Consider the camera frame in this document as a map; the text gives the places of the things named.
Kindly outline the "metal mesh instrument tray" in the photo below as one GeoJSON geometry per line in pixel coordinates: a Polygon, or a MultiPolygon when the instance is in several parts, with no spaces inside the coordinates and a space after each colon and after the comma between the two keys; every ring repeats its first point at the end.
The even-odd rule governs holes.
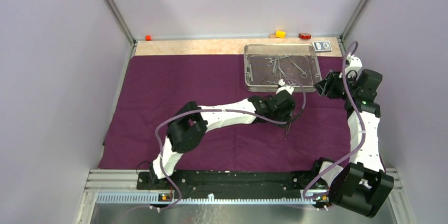
{"type": "Polygon", "coordinates": [[[277,72],[273,74],[273,68],[266,65],[264,56],[285,56],[280,65],[288,75],[285,81],[294,87],[295,92],[314,92],[314,85],[322,80],[318,57],[314,48],[309,44],[248,44],[244,47],[245,84],[251,92],[275,92],[277,82],[282,76],[277,72]],[[291,63],[298,64],[306,71],[308,77],[303,79],[301,73],[291,63]],[[246,75],[247,62],[251,63],[253,82],[249,82],[246,75]]]}

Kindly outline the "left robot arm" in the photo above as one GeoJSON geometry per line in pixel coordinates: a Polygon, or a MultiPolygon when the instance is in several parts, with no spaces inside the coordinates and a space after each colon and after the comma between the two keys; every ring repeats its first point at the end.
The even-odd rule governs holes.
{"type": "Polygon", "coordinates": [[[155,135],[159,137],[160,129],[166,127],[165,139],[159,141],[161,151],[150,167],[150,183],[157,189],[166,187],[182,155],[198,147],[206,133],[233,125],[266,122],[284,127],[293,120],[295,107],[296,102],[287,90],[272,96],[251,96],[218,106],[188,102],[155,130],[155,135]]]}

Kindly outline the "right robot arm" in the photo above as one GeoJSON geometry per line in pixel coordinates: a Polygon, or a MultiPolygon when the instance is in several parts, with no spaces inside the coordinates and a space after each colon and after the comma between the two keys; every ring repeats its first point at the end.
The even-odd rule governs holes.
{"type": "Polygon", "coordinates": [[[368,218],[377,214],[394,187],[379,153],[381,111],[375,98],[382,79],[381,73],[369,69],[360,73],[350,70],[345,77],[331,70],[314,85],[321,96],[344,100],[350,152],[335,162],[323,158],[316,161],[310,182],[316,188],[328,185],[329,204],[368,218]]]}

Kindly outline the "blue playing card deck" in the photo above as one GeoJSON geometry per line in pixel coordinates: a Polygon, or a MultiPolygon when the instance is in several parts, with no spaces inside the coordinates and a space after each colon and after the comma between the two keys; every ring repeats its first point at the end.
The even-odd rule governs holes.
{"type": "Polygon", "coordinates": [[[332,51],[332,46],[330,41],[315,41],[312,42],[314,50],[316,52],[330,52],[332,51]]]}

